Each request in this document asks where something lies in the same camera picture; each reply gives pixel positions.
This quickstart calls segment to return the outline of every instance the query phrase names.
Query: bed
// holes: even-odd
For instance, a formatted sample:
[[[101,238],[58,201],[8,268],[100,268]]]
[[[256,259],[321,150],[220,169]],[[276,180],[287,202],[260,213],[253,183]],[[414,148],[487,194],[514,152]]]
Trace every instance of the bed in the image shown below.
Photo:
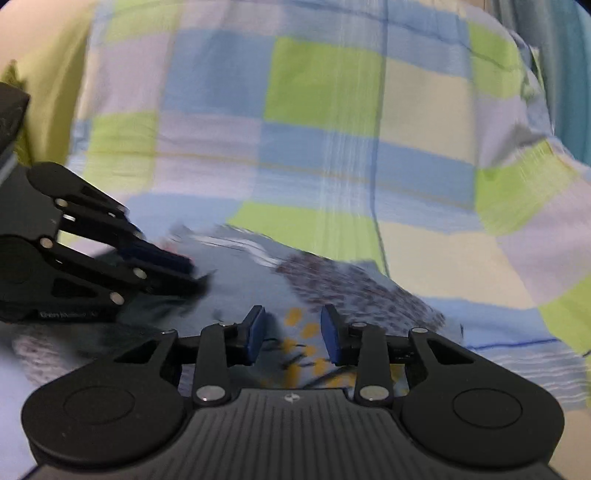
[[[14,37],[13,2],[0,25]],[[33,159],[125,203],[153,241],[227,223],[372,261],[461,323],[465,346],[554,394],[567,427],[553,466],[590,478],[591,175],[554,129],[556,83],[523,28],[452,0],[63,5],[43,55],[6,58],[31,88],[59,78],[52,109],[33,94]],[[18,408],[33,385],[6,338],[13,480],[31,463]]]

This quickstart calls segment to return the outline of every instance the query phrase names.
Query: ribbed surface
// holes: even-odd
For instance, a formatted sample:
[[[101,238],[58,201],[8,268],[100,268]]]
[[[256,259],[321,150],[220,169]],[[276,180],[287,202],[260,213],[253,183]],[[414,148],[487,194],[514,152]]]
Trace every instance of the ribbed surface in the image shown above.
[[[462,471],[427,457],[390,415],[339,390],[244,390],[231,405],[195,414],[179,441],[136,468],[105,474],[41,469],[30,480],[557,480],[535,466]]]

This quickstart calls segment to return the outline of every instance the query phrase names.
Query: folded clothing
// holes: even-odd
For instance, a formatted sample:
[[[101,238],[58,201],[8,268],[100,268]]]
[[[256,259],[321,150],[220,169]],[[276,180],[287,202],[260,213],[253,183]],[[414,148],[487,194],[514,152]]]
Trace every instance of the folded clothing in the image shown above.
[[[406,336],[420,326],[462,341],[461,325],[383,276],[372,262],[328,260],[229,226],[199,233],[181,226],[165,247],[191,258],[200,275],[209,275],[204,298],[181,304],[141,296],[116,325],[29,327],[14,345],[30,379],[42,384],[163,329],[191,336],[214,323],[239,323],[255,304],[265,306],[271,321],[256,364],[232,369],[239,387],[350,388],[354,370],[329,362],[320,334],[320,310],[326,303],[348,321],[380,325],[389,335]],[[392,374],[403,394],[401,371],[393,368]],[[186,368],[181,392],[188,392],[191,379],[192,370]]]

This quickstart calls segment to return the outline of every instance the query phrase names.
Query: metal screw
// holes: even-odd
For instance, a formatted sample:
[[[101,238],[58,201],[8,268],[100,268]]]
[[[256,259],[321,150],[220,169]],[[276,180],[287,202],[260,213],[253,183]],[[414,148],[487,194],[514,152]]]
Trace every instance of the metal screw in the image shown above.
[[[359,390],[361,398],[369,401],[380,401],[386,400],[390,393],[387,388],[381,387],[380,385],[368,385]]]
[[[111,292],[111,295],[109,297],[115,305],[123,305],[125,303],[125,299],[121,296],[121,294],[115,291]]]
[[[148,278],[148,274],[141,268],[134,268],[134,275],[142,280]]]
[[[197,389],[196,394],[199,400],[215,401],[221,400],[226,395],[226,391],[218,385],[204,385]]]
[[[43,248],[53,248],[53,241],[50,238],[42,238],[39,243]]]

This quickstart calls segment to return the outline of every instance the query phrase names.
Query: beige wall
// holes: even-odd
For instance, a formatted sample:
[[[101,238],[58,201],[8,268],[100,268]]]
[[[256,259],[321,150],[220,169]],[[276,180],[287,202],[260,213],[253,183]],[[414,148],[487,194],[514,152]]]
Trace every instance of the beige wall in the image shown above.
[[[10,0],[0,10],[0,70],[42,45],[96,0]]]

